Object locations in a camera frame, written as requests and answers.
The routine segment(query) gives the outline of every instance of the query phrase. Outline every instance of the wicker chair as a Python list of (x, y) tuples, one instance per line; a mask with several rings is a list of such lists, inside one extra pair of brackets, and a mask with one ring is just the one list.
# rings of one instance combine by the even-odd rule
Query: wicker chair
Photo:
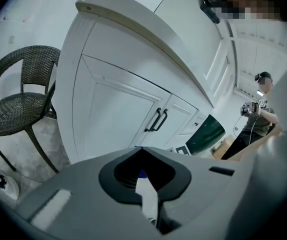
[[(52, 108), (51, 99), (56, 83), (49, 90), (48, 87), (53, 66), (58, 65), (59, 55), (60, 50), (54, 47), (36, 45), (15, 50), (0, 60), (0, 77), (10, 66), (23, 60), (20, 93), (0, 100), (0, 136), (26, 131), (44, 161), (55, 173), (58, 170), (38, 143), (32, 126)], [(24, 92), (26, 84), (44, 86), (44, 94)], [(1, 151), (0, 156), (12, 170), (16, 170)]]

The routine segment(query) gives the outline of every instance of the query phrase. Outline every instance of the chair seat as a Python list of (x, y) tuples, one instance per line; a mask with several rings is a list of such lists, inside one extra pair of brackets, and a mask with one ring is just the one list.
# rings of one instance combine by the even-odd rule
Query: chair seat
[(39, 121), (47, 96), (25, 92), (0, 100), (0, 136), (12, 135)]

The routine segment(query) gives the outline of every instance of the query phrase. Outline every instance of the black cabinet handle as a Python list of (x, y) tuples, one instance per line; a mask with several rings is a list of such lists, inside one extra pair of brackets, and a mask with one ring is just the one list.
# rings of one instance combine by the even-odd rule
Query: black cabinet handle
[(160, 117), (162, 116), (162, 114), (160, 114), (160, 111), (161, 111), (162, 109), (161, 109), (161, 107), (158, 107), (157, 108), (157, 113), (158, 113), (158, 117), (156, 118), (156, 120), (153, 122), (153, 124), (152, 124), (152, 126), (150, 127), (150, 129), (148, 129), (148, 128), (146, 128), (146, 129), (144, 129), (144, 132), (146, 133), (146, 132), (152, 132), (153, 131), (153, 128), (156, 126), (156, 124), (158, 123), (158, 121), (159, 121), (159, 119), (160, 119)]
[(159, 124), (159, 126), (158, 126), (157, 129), (152, 129), (153, 132), (157, 132), (157, 131), (163, 126), (164, 122), (166, 121), (166, 119), (167, 119), (167, 117), (168, 117), (167, 111), (168, 111), (168, 109), (165, 109), (165, 110), (163, 111), (163, 113), (165, 114), (165, 117), (164, 117), (164, 119), (162, 120), (161, 124)]

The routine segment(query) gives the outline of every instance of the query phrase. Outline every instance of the gray t-shirt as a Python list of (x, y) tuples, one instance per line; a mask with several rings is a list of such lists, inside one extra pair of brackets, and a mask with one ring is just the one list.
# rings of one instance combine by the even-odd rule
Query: gray t-shirt
[[(260, 108), (262, 110), (265, 110), (269, 113), (274, 113), (274, 110), (269, 107), (268, 100), (266, 99), (265, 96), (261, 97), (257, 103), (259, 103)], [(263, 116), (259, 116), (257, 121), (256, 121), (257, 116), (255, 116), (253, 113), (250, 114), (248, 117), (248, 121), (242, 131), (247, 131), (250, 132), (253, 127), (253, 132), (256, 134), (259, 134), (260, 136), (266, 136), (270, 126), (272, 125), (271, 122), (269, 122), (266, 118)]]

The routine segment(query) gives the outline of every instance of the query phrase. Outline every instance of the white ceiling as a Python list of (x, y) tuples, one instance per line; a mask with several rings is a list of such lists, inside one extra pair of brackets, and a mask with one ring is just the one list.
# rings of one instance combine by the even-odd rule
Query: white ceiling
[(229, 21), (235, 44), (237, 83), (235, 91), (257, 100), (255, 75), (264, 71), (277, 83), (287, 70), (287, 23), (276, 20)]

